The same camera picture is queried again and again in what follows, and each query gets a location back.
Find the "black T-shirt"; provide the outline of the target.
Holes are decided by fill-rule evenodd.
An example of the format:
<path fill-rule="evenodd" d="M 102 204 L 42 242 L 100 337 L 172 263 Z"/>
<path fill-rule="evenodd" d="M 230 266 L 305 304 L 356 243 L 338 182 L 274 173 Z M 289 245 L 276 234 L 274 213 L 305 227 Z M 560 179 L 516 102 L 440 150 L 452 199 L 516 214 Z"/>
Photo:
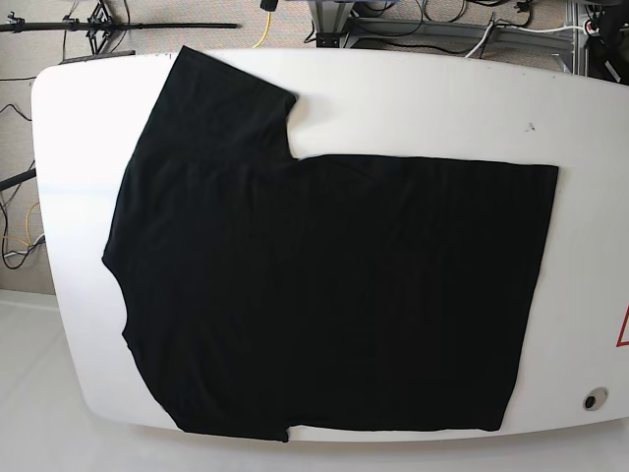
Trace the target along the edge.
<path fill-rule="evenodd" d="M 149 392 L 188 433 L 497 431 L 559 170 L 296 159 L 294 93 L 179 52 L 102 260 Z"/>

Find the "black tripod stand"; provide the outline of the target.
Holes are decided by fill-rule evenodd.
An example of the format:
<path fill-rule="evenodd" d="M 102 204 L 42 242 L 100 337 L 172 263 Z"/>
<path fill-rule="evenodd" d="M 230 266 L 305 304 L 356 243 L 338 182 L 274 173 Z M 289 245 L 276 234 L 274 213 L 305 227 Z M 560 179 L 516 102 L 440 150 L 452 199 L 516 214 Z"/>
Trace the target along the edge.
<path fill-rule="evenodd" d="M 133 23 L 131 16 L 120 23 L 113 19 L 105 1 L 97 1 L 91 14 L 84 21 L 74 18 L 73 14 L 74 9 L 71 9 L 60 22 L 33 23 L 10 12 L 6 22 L 1 25 L 1 32 L 18 34 L 62 31 L 65 34 L 62 40 L 62 60 L 65 61 L 65 41 L 68 32 L 82 32 L 88 41 L 90 54 L 99 56 L 103 54 L 113 36 L 124 37 L 132 30 L 237 30 L 241 27 L 236 23 Z"/>

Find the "grey metal base frame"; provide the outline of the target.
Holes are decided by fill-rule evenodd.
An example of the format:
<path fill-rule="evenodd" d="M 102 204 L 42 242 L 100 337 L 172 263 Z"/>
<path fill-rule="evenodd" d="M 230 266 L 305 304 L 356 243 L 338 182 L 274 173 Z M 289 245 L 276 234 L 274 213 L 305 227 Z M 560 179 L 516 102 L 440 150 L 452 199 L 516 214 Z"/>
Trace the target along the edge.
<path fill-rule="evenodd" d="M 429 18 L 426 1 L 413 3 L 418 15 L 413 19 L 394 19 L 385 15 L 393 7 L 360 6 L 353 1 L 309 1 L 313 31 L 307 37 L 319 48 L 351 48 L 370 40 L 400 49 L 441 52 L 448 55 L 478 57 L 492 49 L 526 49 L 554 58 L 559 68 L 575 76 L 586 76 L 589 66 L 588 21 L 579 17 L 580 8 L 568 3 L 567 21 L 549 29 L 533 29 L 533 3 L 525 8 L 522 24 L 501 19 L 495 12 L 484 25 L 465 24 L 468 1 L 448 21 Z"/>

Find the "red warning sticker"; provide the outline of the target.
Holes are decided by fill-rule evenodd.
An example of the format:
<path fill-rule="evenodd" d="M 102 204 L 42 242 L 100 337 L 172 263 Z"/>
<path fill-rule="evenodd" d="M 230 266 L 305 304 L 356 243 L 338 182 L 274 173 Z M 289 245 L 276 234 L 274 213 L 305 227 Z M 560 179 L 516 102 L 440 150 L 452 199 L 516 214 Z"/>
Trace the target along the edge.
<path fill-rule="evenodd" d="M 623 347 L 623 346 L 628 346 L 629 345 L 629 339 L 628 339 L 628 321 L 629 321 L 629 308 L 626 310 L 622 325 L 621 325 L 621 329 L 619 331 L 618 334 L 618 338 L 616 341 L 616 346 L 617 347 Z"/>

